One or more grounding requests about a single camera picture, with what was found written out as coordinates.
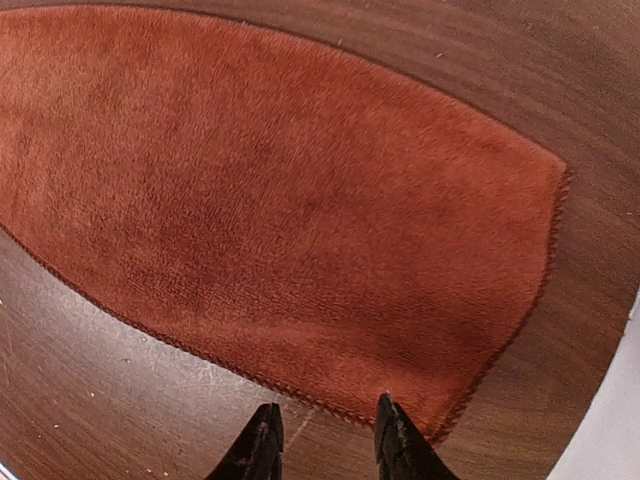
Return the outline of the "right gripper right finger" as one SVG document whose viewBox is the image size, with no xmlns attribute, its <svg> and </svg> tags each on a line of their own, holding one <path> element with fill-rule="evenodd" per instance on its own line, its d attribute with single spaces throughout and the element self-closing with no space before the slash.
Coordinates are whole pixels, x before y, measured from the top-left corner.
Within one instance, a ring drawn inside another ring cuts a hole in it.
<svg viewBox="0 0 640 480">
<path fill-rule="evenodd" d="M 374 443 L 380 479 L 455 480 L 455 474 L 389 393 L 378 400 Z"/>
</svg>

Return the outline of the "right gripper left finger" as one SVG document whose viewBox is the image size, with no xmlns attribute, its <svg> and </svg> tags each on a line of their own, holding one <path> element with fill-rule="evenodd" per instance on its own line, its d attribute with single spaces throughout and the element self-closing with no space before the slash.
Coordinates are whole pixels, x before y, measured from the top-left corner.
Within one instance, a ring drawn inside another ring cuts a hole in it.
<svg viewBox="0 0 640 480">
<path fill-rule="evenodd" d="M 261 404 L 206 480 L 281 480 L 283 450 L 280 407 Z"/>
</svg>

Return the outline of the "brown towel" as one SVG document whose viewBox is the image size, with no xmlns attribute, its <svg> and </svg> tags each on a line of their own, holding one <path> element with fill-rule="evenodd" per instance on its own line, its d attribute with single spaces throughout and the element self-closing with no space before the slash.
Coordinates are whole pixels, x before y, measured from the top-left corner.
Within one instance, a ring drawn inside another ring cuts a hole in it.
<svg viewBox="0 0 640 480">
<path fill-rule="evenodd" d="M 119 320 L 362 425 L 440 441 L 518 335 L 556 155 L 361 57 L 214 16 L 1 14 L 1 225 Z"/>
</svg>

